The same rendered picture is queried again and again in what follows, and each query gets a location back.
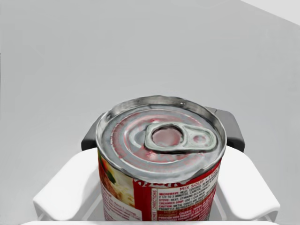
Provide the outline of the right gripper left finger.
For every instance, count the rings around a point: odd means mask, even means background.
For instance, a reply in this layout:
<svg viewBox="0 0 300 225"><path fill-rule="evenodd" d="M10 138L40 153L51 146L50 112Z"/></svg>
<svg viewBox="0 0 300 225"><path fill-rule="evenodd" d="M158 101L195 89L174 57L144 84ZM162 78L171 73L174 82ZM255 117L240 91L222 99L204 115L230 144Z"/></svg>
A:
<svg viewBox="0 0 300 225"><path fill-rule="evenodd" d="M88 220L101 202L94 122L74 155L33 198L39 220Z"/></svg>

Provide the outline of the red and white can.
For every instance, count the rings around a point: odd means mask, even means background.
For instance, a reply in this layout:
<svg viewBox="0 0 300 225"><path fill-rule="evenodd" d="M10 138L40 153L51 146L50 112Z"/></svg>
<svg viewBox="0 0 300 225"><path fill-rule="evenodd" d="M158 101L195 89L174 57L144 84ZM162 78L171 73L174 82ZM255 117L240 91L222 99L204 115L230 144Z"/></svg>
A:
<svg viewBox="0 0 300 225"><path fill-rule="evenodd" d="M96 125L106 221L206 221L227 136L206 107L148 96L114 106Z"/></svg>

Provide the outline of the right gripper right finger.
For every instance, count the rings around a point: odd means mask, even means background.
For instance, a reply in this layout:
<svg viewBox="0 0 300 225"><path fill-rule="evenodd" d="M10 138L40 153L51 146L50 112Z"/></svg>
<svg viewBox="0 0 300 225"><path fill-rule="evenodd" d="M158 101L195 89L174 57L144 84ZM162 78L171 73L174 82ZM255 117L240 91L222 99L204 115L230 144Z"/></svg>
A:
<svg viewBox="0 0 300 225"><path fill-rule="evenodd" d="M280 204L244 153L245 141L234 115L220 109L209 110L221 120L227 133L210 220L275 222Z"/></svg>

